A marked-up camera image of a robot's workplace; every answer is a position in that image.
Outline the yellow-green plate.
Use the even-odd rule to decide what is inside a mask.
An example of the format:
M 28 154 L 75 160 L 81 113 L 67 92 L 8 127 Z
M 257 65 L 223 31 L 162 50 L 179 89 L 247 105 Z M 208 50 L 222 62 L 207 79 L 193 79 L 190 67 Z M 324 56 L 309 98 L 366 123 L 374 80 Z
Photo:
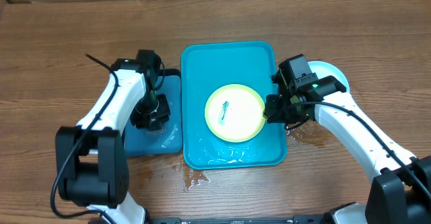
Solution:
M 241 143 L 262 130 L 264 102 L 252 88 L 230 84 L 215 90 L 205 105 L 205 122 L 219 139 Z

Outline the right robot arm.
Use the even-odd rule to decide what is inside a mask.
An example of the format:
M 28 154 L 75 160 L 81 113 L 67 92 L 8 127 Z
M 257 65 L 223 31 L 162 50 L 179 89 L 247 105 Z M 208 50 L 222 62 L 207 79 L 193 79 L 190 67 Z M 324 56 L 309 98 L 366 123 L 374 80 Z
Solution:
M 366 204 L 351 202 L 320 216 L 320 223 L 429 223 L 430 158 L 418 158 L 386 135 L 354 101 L 344 74 L 323 63 L 322 72 L 299 54 L 271 76 L 267 123 L 286 130 L 314 120 L 331 132 L 360 164 L 371 189 Z

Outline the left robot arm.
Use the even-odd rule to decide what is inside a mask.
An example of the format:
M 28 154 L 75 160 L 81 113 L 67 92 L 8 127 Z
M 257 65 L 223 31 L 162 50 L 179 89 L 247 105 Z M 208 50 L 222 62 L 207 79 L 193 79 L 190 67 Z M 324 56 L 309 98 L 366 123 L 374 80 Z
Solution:
M 140 49 L 135 59 L 117 59 L 105 69 L 110 78 L 93 108 L 55 135 L 51 211 L 62 219 L 97 214 L 106 223 L 145 223 L 146 210 L 128 191 L 123 131 L 128 122 L 149 131 L 168 122 L 168 101 L 157 93 L 166 68 L 153 50 Z

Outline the light blue plate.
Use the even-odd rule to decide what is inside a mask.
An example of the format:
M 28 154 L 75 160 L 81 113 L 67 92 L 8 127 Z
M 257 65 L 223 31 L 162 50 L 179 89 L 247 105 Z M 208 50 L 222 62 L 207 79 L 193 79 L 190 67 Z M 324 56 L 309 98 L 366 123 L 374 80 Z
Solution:
M 338 81 L 340 81 L 345 87 L 346 91 L 350 93 L 350 85 L 341 70 L 339 70 L 336 66 L 326 63 L 324 61 L 309 61 L 308 66 L 310 67 L 313 73 L 317 74 L 319 79 L 322 79 L 327 76 L 334 76 Z

